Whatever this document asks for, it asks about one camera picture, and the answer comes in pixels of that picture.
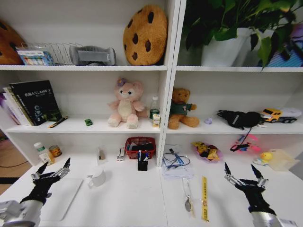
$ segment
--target wire rack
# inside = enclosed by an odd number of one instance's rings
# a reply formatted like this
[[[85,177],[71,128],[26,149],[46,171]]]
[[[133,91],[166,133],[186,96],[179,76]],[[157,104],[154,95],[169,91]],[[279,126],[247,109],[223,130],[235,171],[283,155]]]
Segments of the wire rack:
[[[44,48],[52,56],[56,65],[73,65],[70,57],[70,46],[82,47],[78,43],[23,43],[24,48]]]

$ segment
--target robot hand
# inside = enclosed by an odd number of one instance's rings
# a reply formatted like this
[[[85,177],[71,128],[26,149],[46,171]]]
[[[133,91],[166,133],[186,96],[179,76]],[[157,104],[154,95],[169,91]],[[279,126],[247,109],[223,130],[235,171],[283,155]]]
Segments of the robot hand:
[[[48,193],[48,190],[52,184],[65,177],[70,171],[70,160],[71,158],[69,158],[65,162],[63,168],[59,169],[57,172],[42,174],[48,163],[46,162],[43,166],[41,166],[35,174],[32,174],[33,183],[35,184],[34,189],[31,191],[29,196],[25,197],[21,201],[21,203],[27,200],[36,200],[45,204],[46,198],[49,198],[52,195],[51,193]]]
[[[70,171],[70,158],[65,162],[63,168],[56,172],[43,174],[47,163],[41,166],[35,174],[32,174],[35,184],[31,193],[20,203],[6,201],[0,203],[0,219],[4,220],[4,227],[37,227],[40,223],[41,208],[53,183],[59,181]]]
[[[245,193],[245,196],[250,204],[249,211],[252,212],[266,212],[276,215],[275,212],[269,208],[269,204],[265,202],[262,197],[262,192],[265,191],[265,184],[268,179],[264,179],[261,172],[251,165],[257,181],[236,179],[229,170],[228,165],[225,163],[225,178],[228,182],[234,185],[237,189]]]

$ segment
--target cookie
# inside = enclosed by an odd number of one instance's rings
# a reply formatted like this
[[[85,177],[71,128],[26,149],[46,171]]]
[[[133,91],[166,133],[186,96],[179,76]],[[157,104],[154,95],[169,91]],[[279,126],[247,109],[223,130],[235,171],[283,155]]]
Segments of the cookie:
[[[123,34],[126,59],[132,65],[153,65],[167,41],[167,18],[157,5],[146,5],[127,24]]]
[[[0,20],[0,65],[20,65],[16,46],[21,46],[23,39],[8,24]]]

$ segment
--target teddy bear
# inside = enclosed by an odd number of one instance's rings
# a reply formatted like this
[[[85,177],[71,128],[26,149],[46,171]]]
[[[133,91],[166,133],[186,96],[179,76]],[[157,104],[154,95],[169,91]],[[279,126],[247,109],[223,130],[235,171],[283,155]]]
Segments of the teddy bear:
[[[115,112],[110,115],[108,125],[117,127],[120,122],[126,122],[129,129],[138,127],[138,117],[147,117],[147,111],[140,98],[143,94],[143,85],[136,81],[129,83],[125,78],[119,78],[116,87],[115,95],[117,101],[109,103],[109,107]]]
[[[200,123],[196,117],[187,117],[187,112],[197,109],[196,104],[188,104],[190,91],[184,88],[174,88],[172,92],[168,127],[177,129],[179,122],[190,127],[196,127]]]

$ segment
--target red basket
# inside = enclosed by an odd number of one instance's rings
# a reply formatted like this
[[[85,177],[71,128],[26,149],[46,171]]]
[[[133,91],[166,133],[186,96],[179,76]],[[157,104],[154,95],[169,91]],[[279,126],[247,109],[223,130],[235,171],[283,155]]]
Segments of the red basket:
[[[153,150],[143,150],[142,154],[146,154],[148,152],[149,158],[152,158],[153,154],[156,152],[156,142],[154,138],[151,137],[130,137],[127,139],[125,143],[125,151],[130,159],[138,159],[138,153],[137,150],[127,150],[127,145],[134,142],[136,145],[142,145],[146,143],[152,143],[154,149]]]

